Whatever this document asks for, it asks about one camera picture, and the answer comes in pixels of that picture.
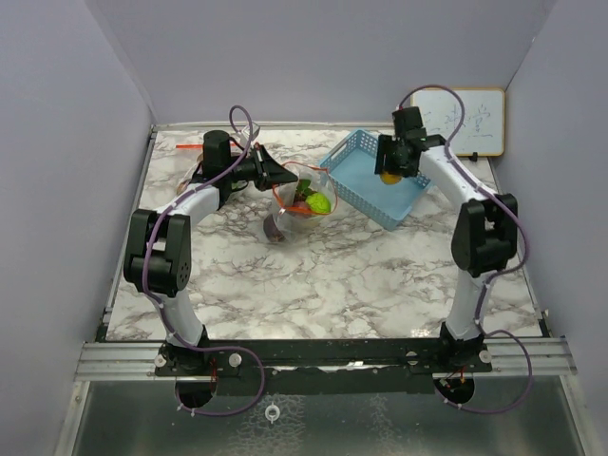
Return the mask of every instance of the gray floor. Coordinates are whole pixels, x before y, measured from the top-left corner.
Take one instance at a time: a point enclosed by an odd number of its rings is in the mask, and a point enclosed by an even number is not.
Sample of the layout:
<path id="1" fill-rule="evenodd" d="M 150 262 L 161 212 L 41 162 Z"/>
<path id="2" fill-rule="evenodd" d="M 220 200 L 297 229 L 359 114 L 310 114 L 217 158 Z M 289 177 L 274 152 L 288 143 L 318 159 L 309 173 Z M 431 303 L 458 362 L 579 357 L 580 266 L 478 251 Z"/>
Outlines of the gray floor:
<path id="1" fill-rule="evenodd" d="M 521 378 L 478 380 L 471 405 L 512 401 Z M 448 408 L 435 395 L 265 396 L 233 418 L 176 411 L 170 382 L 96 383 L 74 454 L 95 455 L 463 455 L 577 456 L 580 442 L 558 377 L 537 378 L 524 404 L 500 416 Z M 245 398 L 221 398 L 214 408 Z M 271 425 L 264 410 L 275 402 Z"/>

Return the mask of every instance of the white marble surface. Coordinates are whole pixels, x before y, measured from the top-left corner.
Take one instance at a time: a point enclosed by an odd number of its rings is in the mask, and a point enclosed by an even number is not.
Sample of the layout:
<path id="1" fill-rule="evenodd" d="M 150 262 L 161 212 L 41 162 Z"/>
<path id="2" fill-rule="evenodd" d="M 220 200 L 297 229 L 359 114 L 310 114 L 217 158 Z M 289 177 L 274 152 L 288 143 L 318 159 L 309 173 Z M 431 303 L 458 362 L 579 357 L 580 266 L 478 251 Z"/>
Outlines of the white marble surface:
<path id="1" fill-rule="evenodd" d="M 318 163 L 348 133 L 262 130 L 258 140 L 279 162 Z M 158 207 L 175 196 L 198 155 L 175 145 L 202 143 L 202 134 L 159 133 L 141 207 Z M 486 159 L 465 164 L 494 185 Z M 212 338 L 438 334 L 451 306 L 457 268 L 449 248 L 456 214 L 437 188 L 393 232 L 341 201 L 322 229 L 289 246 L 267 243 L 261 230 L 270 197 L 250 185 L 193 232 L 188 289 Z M 541 334 L 522 274 L 497 281 L 485 326 Z M 122 280 L 107 339 L 162 338 L 150 302 Z"/>

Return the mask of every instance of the handwriting on whiteboard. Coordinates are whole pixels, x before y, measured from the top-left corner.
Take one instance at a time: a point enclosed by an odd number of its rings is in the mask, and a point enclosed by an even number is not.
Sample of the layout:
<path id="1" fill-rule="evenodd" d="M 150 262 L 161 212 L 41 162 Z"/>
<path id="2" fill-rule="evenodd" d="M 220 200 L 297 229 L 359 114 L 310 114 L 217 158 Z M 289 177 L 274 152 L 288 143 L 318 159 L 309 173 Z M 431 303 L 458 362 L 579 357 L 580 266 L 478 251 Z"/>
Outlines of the handwriting on whiteboard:
<path id="1" fill-rule="evenodd" d="M 460 121 L 461 109 L 457 104 L 452 106 L 452 109 L 445 115 L 443 128 L 440 126 L 431 126 L 427 129 L 429 134 L 440 133 L 447 129 L 453 131 Z M 476 111 L 465 114 L 465 121 L 458 133 L 459 139 L 465 138 L 494 138 L 492 133 L 484 132 L 484 121 L 488 121 L 492 117 L 492 113 L 488 110 L 485 104 L 481 104 Z M 432 125 L 432 113 L 430 111 L 423 112 L 423 121 L 425 125 Z"/>

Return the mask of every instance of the orange bag rim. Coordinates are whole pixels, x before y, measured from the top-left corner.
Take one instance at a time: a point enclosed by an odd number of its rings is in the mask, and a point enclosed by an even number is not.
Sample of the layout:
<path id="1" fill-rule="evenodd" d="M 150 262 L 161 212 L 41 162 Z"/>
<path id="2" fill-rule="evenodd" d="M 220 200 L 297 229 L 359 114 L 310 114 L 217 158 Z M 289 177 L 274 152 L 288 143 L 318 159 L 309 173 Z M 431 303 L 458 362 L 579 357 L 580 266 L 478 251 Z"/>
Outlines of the orange bag rim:
<path id="1" fill-rule="evenodd" d="M 285 161 L 282 166 L 285 166 L 287 164 L 297 164 L 299 166 L 304 166 L 306 168 L 309 169 L 313 169 L 314 171 L 322 171 L 325 174 L 327 174 L 327 176 L 330 176 L 330 168 L 320 168 L 318 166 L 310 166 L 309 164 L 304 164 L 304 163 L 300 163 L 299 161 Z M 332 183 L 332 188 L 333 188 L 333 192 L 335 194 L 335 205 L 333 206 L 333 209 L 330 212 L 327 213 L 321 213 L 321 212 L 315 212 L 313 210 L 306 210 L 306 209 L 302 209 L 301 207 L 295 207 L 295 206 L 285 206 L 285 203 L 283 202 L 283 199 L 281 199 L 281 197 L 278 195 L 278 193 L 276 192 L 277 187 L 279 187 L 279 185 L 273 185 L 273 195 L 276 198 L 276 201 L 278 202 L 278 204 L 281 206 L 282 209 L 288 211 L 288 212 L 296 212 L 298 214 L 306 214 L 306 215 L 313 215 L 313 216 L 328 216 L 329 214 L 333 214 L 333 211 L 335 211 L 338 207 L 338 192 L 335 188 L 335 185 L 333 184 L 333 180 L 330 178 L 330 182 Z"/>

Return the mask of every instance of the marble table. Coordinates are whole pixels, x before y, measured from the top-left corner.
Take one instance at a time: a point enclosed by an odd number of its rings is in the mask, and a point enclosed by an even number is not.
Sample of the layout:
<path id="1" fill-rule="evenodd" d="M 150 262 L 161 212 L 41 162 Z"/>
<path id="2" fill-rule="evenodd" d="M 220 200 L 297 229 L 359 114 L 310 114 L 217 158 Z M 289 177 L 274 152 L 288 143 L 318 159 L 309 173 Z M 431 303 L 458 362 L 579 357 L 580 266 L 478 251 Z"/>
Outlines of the marble table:
<path id="1" fill-rule="evenodd" d="M 159 132 L 140 201 L 166 204 L 195 162 L 203 131 Z M 279 162 L 318 163 L 348 130 L 264 130 L 259 141 Z M 495 182 L 486 159 L 465 165 Z M 449 312 L 457 268 L 450 253 L 456 214 L 432 188 L 393 232 L 347 203 L 293 245 L 274 245 L 261 222 L 270 192 L 253 185 L 231 197 L 192 235 L 188 290 L 212 338 L 425 337 Z M 491 331 L 541 335 L 522 273 L 500 278 L 485 320 Z M 164 338 L 152 304 L 123 279 L 107 340 Z"/>

